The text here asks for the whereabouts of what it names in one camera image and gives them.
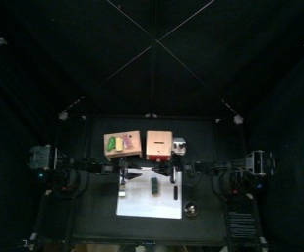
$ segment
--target metal rod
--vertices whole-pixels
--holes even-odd
[[[209,1],[158,40],[162,41],[214,1]]]
[[[170,51],[170,49],[166,47],[166,45],[163,45],[163,43],[157,40],[158,44],[163,47],[163,49],[169,52],[169,54],[174,57],[174,59],[180,62],[180,64],[186,68],[186,70],[190,72],[190,74],[194,76],[194,78],[197,79],[197,81],[201,83],[201,85],[214,94],[217,95],[217,93],[206,86],[206,83],[204,82],[204,80],[198,77],[198,75],[194,73],[194,71],[189,68],[189,66],[180,60],[180,58],[175,56],[175,54]],[[222,99],[221,97],[218,97],[220,101],[222,102],[222,104],[226,106],[226,108],[233,112],[234,115],[238,115],[237,111],[232,108],[232,106],[229,105],[229,103],[225,101],[225,99]]]
[[[145,31],[145,33],[147,35],[150,35],[150,33],[147,32],[147,30],[123,13],[123,11],[121,10],[121,8],[110,1],[107,0],[107,2],[114,6],[114,8],[129,18],[129,20]]]
[[[107,81],[110,80],[114,75],[150,49],[151,46],[147,46],[135,56],[131,58],[90,90],[90,93]],[[68,111],[86,97],[82,96],[79,97],[68,106],[67,108],[62,111],[66,112]]]

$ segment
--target gray object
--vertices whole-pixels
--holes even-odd
[[[34,146],[30,149],[30,169],[48,169],[50,167],[51,145]]]

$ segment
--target yellow object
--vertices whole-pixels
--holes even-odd
[[[117,152],[123,151],[123,139],[122,138],[115,138],[114,149],[115,149]]]

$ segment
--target cable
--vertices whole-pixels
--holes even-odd
[[[200,175],[200,178],[197,179],[196,183],[192,185],[189,184],[190,187],[196,187],[198,184],[200,184],[200,181],[201,181],[201,178],[204,177],[204,175],[208,175],[212,171],[217,171],[218,168],[213,168],[213,169],[209,169],[206,170],[201,175]]]

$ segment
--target black enclosure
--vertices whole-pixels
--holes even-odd
[[[273,153],[278,174],[258,195],[264,236],[274,251],[304,251],[304,1],[0,0],[0,248],[26,250],[36,224],[28,149],[56,144],[75,158],[102,160],[99,136],[139,130],[143,142],[150,129],[189,138],[189,160]],[[94,197],[97,180],[87,177],[78,201],[75,240],[95,238],[99,220],[87,223],[83,209],[105,197]],[[210,199],[205,217],[167,222],[163,238],[154,220],[145,222],[153,235],[135,231],[137,221],[129,237],[114,236],[221,245],[221,205],[208,188],[184,195]],[[42,233],[59,240],[70,206],[48,204]],[[99,212],[107,242],[125,220]]]

